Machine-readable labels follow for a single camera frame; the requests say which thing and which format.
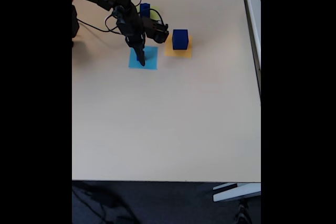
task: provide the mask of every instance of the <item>blue cube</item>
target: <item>blue cube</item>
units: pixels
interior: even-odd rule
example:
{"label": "blue cube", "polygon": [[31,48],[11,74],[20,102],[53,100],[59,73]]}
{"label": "blue cube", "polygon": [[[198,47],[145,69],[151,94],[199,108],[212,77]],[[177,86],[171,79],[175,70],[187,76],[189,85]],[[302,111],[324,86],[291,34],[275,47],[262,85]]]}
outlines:
{"label": "blue cube", "polygon": [[147,3],[140,4],[140,17],[147,17],[150,18],[151,11],[150,11],[151,5]]}
{"label": "blue cube", "polygon": [[173,30],[173,49],[186,50],[188,48],[188,30],[175,29]]}

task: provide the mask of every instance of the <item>table surface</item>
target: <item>table surface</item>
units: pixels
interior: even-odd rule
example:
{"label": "table surface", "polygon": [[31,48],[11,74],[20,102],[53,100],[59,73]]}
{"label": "table surface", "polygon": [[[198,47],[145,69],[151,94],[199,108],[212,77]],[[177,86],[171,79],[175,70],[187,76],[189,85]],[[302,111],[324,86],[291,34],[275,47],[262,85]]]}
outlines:
{"label": "table surface", "polygon": [[[130,69],[124,37],[80,25],[72,49],[72,179],[261,181],[261,107],[244,0],[143,0],[192,59]],[[104,9],[74,0],[104,29]],[[115,20],[108,23],[113,27]]]}

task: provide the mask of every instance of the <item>small blue block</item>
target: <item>small blue block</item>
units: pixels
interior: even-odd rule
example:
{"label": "small blue block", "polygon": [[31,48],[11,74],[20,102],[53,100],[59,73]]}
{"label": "small blue block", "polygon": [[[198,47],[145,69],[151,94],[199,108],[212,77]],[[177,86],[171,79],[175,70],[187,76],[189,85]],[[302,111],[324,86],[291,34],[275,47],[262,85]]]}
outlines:
{"label": "small blue block", "polygon": [[140,64],[139,60],[137,59],[137,54],[135,53],[134,49],[131,48],[130,61],[128,67],[140,68],[140,69],[158,69],[157,47],[145,46],[143,51],[145,53],[145,66],[143,67]]}
{"label": "small blue block", "polygon": [[173,49],[186,50],[188,48],[188,30],[175,29],[173,30]]}
{"label": "small blue block", "polygon": [[140,4],[140,17],[149,18],[151,15],[151,5],[147,3]]}

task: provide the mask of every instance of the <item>light blue square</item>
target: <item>light blue square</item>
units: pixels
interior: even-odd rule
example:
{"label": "light blue square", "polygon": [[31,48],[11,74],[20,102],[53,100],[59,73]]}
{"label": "light blue square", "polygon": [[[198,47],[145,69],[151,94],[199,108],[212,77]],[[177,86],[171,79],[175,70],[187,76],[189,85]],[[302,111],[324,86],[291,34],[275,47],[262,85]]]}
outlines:
{"label": "light blue square", "polygon": [[131,48],[130,54],[130,63],[128,64],[129,68],[140,68],[140,69],[158,69],[158,53],[157,47],[148,47],[145,46],[143,49],[145,53],[145,66],[141,66],[140,62],[137,61],[137,55],[133,48]]}

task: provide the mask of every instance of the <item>orange square paper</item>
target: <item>orange square paper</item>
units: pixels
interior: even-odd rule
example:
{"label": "orange square paper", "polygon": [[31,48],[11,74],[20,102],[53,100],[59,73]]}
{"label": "orange square paper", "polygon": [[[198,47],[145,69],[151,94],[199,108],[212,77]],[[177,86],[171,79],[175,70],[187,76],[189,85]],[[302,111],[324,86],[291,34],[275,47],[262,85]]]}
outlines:
{"label": "orange square paper", "polygon": [[188,36],[189,43],[187,50],[173,50],[173,35],[169,34],[165,46],[164,46],[164,55],[173,56],[173,57],[182,57],[191,59],[191,52],[193,47],[193,37]]}

